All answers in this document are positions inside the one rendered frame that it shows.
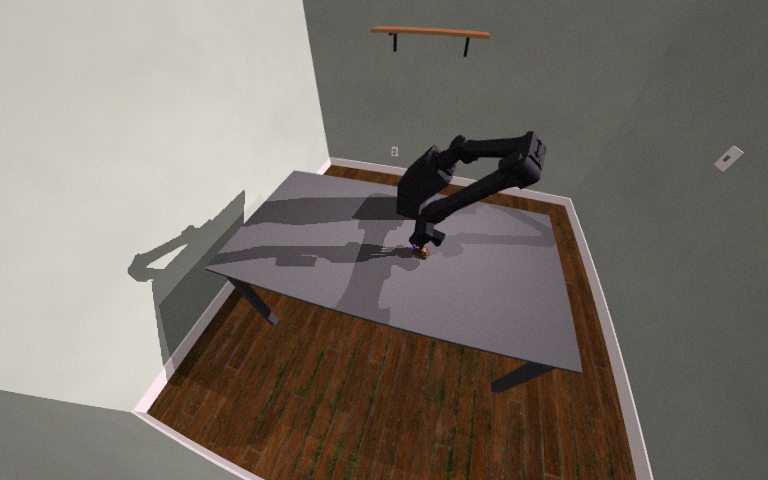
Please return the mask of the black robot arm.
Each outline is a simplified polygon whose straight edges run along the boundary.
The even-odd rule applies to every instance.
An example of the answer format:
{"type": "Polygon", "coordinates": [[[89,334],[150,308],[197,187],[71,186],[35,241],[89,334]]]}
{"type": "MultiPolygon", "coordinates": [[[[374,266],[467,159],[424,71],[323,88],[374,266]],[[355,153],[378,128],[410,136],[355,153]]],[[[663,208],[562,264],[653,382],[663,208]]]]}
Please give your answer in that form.
{"type": "Polygon", "coordinates": [[[499,169],[495,172],[450,196],[434,200],[425,206],[421,214],[416,217],[416,242],[426,244],[431,241],[438,247],[442,245],[446,234],[433,229],[434,224],[442,222],[455,211],[499,191],[516,186],[523,189],[538,182],[541,178],[546,150],[546,145],[533,131],[517,138],[491,140],[467,140],[459,135],[451,142],[447,151],[443,150],[440,153],[434,150],[432,163],[449,176],[453,175],[452,167],[459,159],[464,164],[477,161],[479,159],[477,157],[502,159],[499,160],[499,169]],[[509,172],[509,169],[514,173],[511,170],[509,172]]]}

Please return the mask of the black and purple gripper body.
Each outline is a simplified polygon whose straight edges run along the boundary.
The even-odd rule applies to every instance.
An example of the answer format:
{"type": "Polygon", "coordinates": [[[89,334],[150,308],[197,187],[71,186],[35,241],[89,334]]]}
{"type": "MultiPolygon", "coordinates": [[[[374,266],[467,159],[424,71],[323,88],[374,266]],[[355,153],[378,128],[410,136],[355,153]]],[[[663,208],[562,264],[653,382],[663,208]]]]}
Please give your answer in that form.
{"type": "Polygon", "coordinates": [[[413,234],[411,235],[411,237],[409,238],[409,242],[411,242],[411,243],[414,243],[414,244],[416,244],[416,245],[417,245],[417,246],[419,246],[419,247],[422,247],[422,246],[424,246],[424,245],[425,245],[425,244],[419,244],[419,243],[417,243],[417,242],[416,242],[416,228],[415,228],[415,231],[414,231],[414,233],[413,233],[413,234]]]}

